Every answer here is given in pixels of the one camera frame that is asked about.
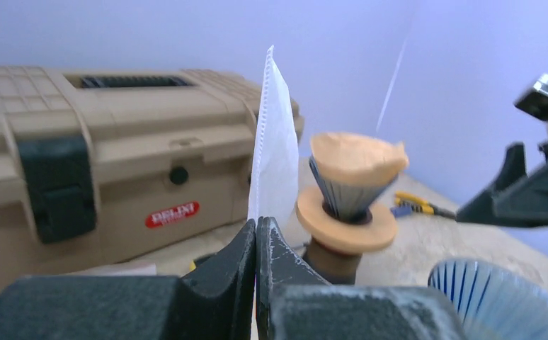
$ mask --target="red label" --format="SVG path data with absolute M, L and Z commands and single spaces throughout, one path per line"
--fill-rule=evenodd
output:
M 147 228 L 157 228 L 162 225 L 180 222 L 194 216 L 199 211 L 199 202 L 188 202 L 169 209 L 153 212 L 147 216 L 144 225 Z

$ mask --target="paper sheet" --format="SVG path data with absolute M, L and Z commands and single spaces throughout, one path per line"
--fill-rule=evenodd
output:
M 266 54 L 261 103 L 253 151 L 248 218 L 274 217 L 284 227 L 297 200 L 299 150 L 289 88 Z

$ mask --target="beige plastic case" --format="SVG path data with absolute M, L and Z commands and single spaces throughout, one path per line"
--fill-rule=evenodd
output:
M 246 218 L 260 97 L 210 70 L 0 67 L 0 291 Z

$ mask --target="robotic arm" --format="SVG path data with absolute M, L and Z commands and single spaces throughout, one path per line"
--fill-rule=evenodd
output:
M 547 124 L 548 74 L 543 74 L 515 102 L 515 107 Z M 539 144 L 545 163 L 527 174 L 524 144 L 508 146 L 497 177 L 457 212 L 458 222 L 505 227 L 548 225 L 548 140 Z

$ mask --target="round black button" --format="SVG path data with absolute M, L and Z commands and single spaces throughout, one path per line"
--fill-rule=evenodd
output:
M 176 184 L 177 186 L 183 185 L 186 181 L 188 181 L 188 171 L 186 171 L 186 169 L 182 166 L 177 166 L 176 168 L 170 170 L 169 178 L 172 184 Z

